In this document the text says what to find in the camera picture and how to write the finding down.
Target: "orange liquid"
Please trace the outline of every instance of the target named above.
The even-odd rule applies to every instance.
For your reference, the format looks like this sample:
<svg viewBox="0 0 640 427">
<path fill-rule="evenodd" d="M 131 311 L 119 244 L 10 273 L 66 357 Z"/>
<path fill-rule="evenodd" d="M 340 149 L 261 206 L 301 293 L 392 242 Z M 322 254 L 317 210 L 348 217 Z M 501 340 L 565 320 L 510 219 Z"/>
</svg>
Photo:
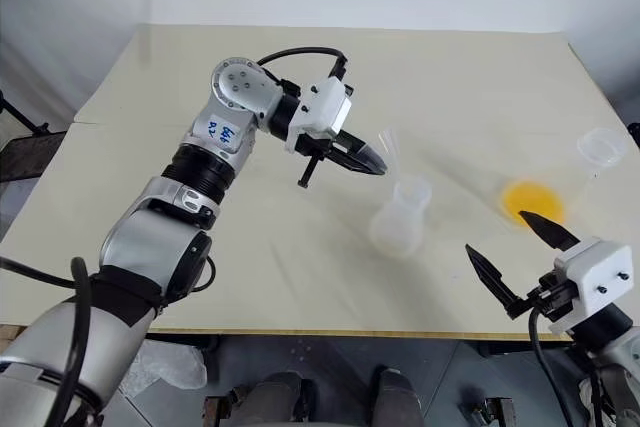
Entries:
<svg viewBox="0 0 640 427">
<path fill-rule="evenodd" d="M 562 200 L 549 187 L 530 180 L 514 182 L 502 192 L 502 204 L 513 220 L 527 225 L 519 212 L 533 212 L 558 224 L 564 223 Z"/>
</svg>

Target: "tabletop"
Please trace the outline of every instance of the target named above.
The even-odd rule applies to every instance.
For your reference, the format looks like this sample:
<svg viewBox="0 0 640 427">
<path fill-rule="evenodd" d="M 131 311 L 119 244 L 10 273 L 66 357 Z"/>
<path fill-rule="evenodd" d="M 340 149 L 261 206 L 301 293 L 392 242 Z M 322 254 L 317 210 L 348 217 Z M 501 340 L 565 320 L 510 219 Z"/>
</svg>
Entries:
<svg viewBox="0 0 640 427">
<path fill-rule="evenodd" d="M 204 106 L 215 64 L 307 44 L 349 57 L 355 93 L 345 128 L 376 145 L 393 126 L 403 170 L 433 185 L 425 242 L 406 261 L 369 243 L 390 176 L 323 162 L 304 190 L 296 181 L 305 159 L 261 133 L 212 230 L 216 282 L 166 309 L 154 328 L 519 338 L 526 319 L 509 320 L 464 244 L 522 295 L 552 268 L 554 252 L 499 207 L 501 187 L 522 176 L 572 185 L 567 226 L 638 252 L 638 151 L 588 184 L 572 182 L 576 139 L 594 127 L 625 129 L 558 34 L 146 26 L 76 116 L 0 253 L 64 276 L 81 255 L 96 270 L 106 233 Z M 272 71 L 305 83 L 330 64 L 291 58 Z M 0 272 L 0 323 L 27 324 L 66 295 Z M 635 290 L 620 305 L 640 315 Z"/>
</svg>

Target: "black cable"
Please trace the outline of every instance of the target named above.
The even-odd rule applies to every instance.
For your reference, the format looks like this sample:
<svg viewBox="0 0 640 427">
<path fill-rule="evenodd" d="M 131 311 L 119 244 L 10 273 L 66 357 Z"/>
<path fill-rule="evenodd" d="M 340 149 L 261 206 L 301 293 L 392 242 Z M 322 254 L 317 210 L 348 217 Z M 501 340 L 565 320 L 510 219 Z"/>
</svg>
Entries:
<svg viewBox="0 0 640 427">
<path fill-rule="evenodd" d="M 604 427 L 602 422 L 602 396 L 600 395 L 600 379 L 595 369 L 589 372 L 591 382 L 591 403 L 593 404 L 593 420 L 596 427 Z"/>
<path fill-rule="evenodd" d="M 209 280 L 207 280 L 204 284 L 199 287 L 194 287 L 191 292 L 202 292 L 204 289 L 208 288 L 216 278 L 216 264 L 213 263 L 211 257 L 207 256 L 207 262 L 209 263 L 209 267 L 211 268 L 211 275 L 209 276 Z"/>
<path fill-rule="evenodd" d="M 46 274 L 31 267 L 27 267 L 26 265 L 21 264 L 20 262 L 16 262 L 15 260 L 7 259 L 6 257 L 0 257 L 0 269 L 24 275 L 25 277 L 29 277 L 30 279 L 45 282 L 47 284 L 57 285 L 58 287 L 66 287 L 67 289 L 73 289 L 75 285 L 73 280 L 67 280 L 61 277 L 56 277 L 55 275 Z"/>
<path fill-rule="evenodd" d="M 300 54 L 333 55 L 334 57 L 344 58 L 346 60 L 345 55 L 341 51 L 339 51 L 338 49 L 333 49 L 331 47 L 296 47 L 293 49 L 285 49 L 281 50 L 280 52 L 275 52 L 273 54 L 267 55 L 266 57 L 263 57 L 258 61 L 258 65 L 264 65 L 276 59 L 281 59 L 282 57 Z"/>
<path fill-rule="evenodd" d="M 564 416 L 564 420 L 567 423 L 568 427 L 573 427 L 573 422 L 571 421 L 571 415 L 569 414 L 569 407 L 567 405 L 567 400 L 564 398 L 564 395 L 560 391 L 558 387 L 558 382 L 551 372 L 551 368 L 544 358 L 544 354 L 542 353 L 542 346 L 540 345 L 540 339 L 538 337 L 538 317 L 540 316 L 540 311 L 536 308 L 531 310 L 531 315 L 529 315 L 529 338 L 531 339 L 531 345 L 533 346 L 533 352 L 536 355 L 536 359 L 540 363 L 540 367 L 544 371 L 547 379 L 549 379 L 549 383 L 553 388 L 553 393 L 556 394 L 556 399 L 558 399 L 558 404 L 560 404 L 560 410 L 562 410 L 562 415 Z"/>
<path fill-rule="evenodd" d="M 87 351 L 89 340 L 89 326 L 91 321 L 91 289 L 87 267 L 80 257 L 71 259 L 71 274 L 75 281 L 75 318 L 73 320 L 73 333 L 71 335 L 71 347 L 67 356 L 67 364 L 62 374 L 60 385 L 45 427 L 59 427 L 69 410 L 69 405 L 75 394 Z"/>
</svg>

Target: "table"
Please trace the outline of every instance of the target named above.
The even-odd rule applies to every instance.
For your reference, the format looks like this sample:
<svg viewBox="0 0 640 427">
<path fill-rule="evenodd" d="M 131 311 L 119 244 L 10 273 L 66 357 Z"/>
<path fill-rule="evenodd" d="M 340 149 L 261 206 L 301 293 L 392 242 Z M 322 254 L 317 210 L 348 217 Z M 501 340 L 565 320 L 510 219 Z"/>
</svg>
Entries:
<svg viewBox="0 0 640 427">
<path fill-rule="evenodd" d="M 526 319 L 508 319 L 475 277 L 464 244 L 524 295 L 551 269 L 554 252 L 504 219 L 500 187 L 531 172 L 572 178 L 577 137 L 594 127 L 625 133 L 558 34 L 146 26 L 77 114 L 0 254 L 64 276 L 69 259 L 81 255 L 95 270 L 109 228 L 170 162 L 205 104 L 214 65 L 307 44 L 339 47 L 350 59 L 346 80 L 356 90 L 345 128 L 373 142 L 396 127 L 403 169 L 433 184 L 423 247 L 395 261 L 367 240 L 390 177 L 324 162 L 304 190 L 296 181 L 305 159 L 260 134 L 212 231 L 216 282 L 166 309 L 154 328 L 525 337 Z M 310 82 L 330 64 L 290 58 L 272 70 Z M 567 226 L 637 252 L 638 191 L 640 154 L 632 149 L 576 191 Z M 620 306 L 640 318 L 635 293 Z M 67 295 L 0 272 L 0 323 L 27 324 Z"/>
</svg>

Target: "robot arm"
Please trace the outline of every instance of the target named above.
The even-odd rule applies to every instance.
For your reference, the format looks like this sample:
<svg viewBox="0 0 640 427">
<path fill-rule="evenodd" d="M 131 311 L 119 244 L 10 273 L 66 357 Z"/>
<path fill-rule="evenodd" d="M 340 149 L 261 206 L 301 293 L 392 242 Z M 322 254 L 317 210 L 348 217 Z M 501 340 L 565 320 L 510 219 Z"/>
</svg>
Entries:
<svg viewBox="0 0 640 427">
<path fill-rule="evenodd" d="M 554 269 L 522 299 L 467 245 L 478 277 L 512 319 L 535 309 L 553 322 L 553 333 L 571 336 L 597 369 L 613 402 L 616 425 L 640 427 L 640 328 L 614 303 L 633 287 L 631 248 L 596 237 L 580 241 L 540 215 L 520 215 L 542 240 L 562 251 Z"/>
<path fill-rule="evenodd" d="M 257 129 L 283 140 L 287 151 L 311 157 L 299 182 L 304 187 L 325 158 L 358 172 L 385 172 L 371 148 L 341 130 L 352 92 L 342 83 L 345 63 L 339 57 L 329 78 L 304 95 L 248 59 L 230 58 L 214 69 L 209 101 L 171 164 L 150 180 L 102 246 L 100 271 L 90 282 L 88 342 L 68 423 L 96 421 L 151 322 L 193 290 L 211 248 L 206 232 L 253 149 Z M 74 301 L 44 313 L 0 356 L 3 427 L 45 425 L 65 371 Z"/>
</svg>

